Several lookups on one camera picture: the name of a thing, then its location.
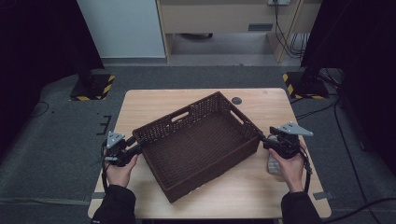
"human hand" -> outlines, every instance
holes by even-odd
[[[301,146],[306,150],[306,146],[301,143]],[[268,149],[274,159],[277,160],[282,171],[282,175],[289,187],[290,192],[304,191],[303,188],[303,169],[304,160],[300,153],[297,153],[293,158],[283,159],[273,149]]]
[[[108,184],[126,188],[131,178],[132,168],[134,168],[137,163],[137,156],[138,155],[134,155],[131,161],[122,167],[105,162]]]

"wrist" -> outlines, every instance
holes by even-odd
[[[303,183],[301,181],[297,182],[288,182],[289,192],[301,192],[304,191]]]
[[[123,188],[126,188],[128,186],[129,183],[129,178],[128,179],[108,179],[108,184],[109,185],[116,185],[116,186],[120,186]]]

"wooden table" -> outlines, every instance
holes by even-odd
[[[296,122],[286,93],[282,89],[216,90],[136,90],[125,95],[116,124],[116,133],[126,138],[132,130],[161,118],[207,95],[221,91],[229,100],[242,99],[237,107],[265,135],[270,126]],[[267,172],[268,151],[258,151],[227,171],[174,203],[169,203],[143,156],[132,170],[128,189],[136,195],[136,218],[276,218],[281,217],[280,202],[289,190],[283,177]],[[314,163],[309,196],[321,217],[329,217],[326,199],[316,201],[313,193],[322,192]],[[94,192],[103,192],[99,175]],[[88,215],[92,217],[102,199],[92,199]]]

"white wall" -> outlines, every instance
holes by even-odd
[[[155,0],[78,0],[102,58],[164,58]]]

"black and yellow hazard tape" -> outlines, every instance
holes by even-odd
[[[113,84],[115,76],[109,76],[107,84],[105,88],[103,89],[103,93],[101,95],[96,95],[96,96],[85,96],[85,95],[80,95],[80,96],[75,96],[75,97],[70,97],[71,101],[90,101],[90,100],[103,100],[107,97],[108,92],[110,91],[111,85]]]
[[[285,81],[286,87],[288,88],[289,96],[295,99],[326,99],[329,98],[328,95],[318,95],[318,94],[300,94],[295,92],[295,88],[293,87],[292,83],[290,82],[288,74],[283,74],[283,81]]]

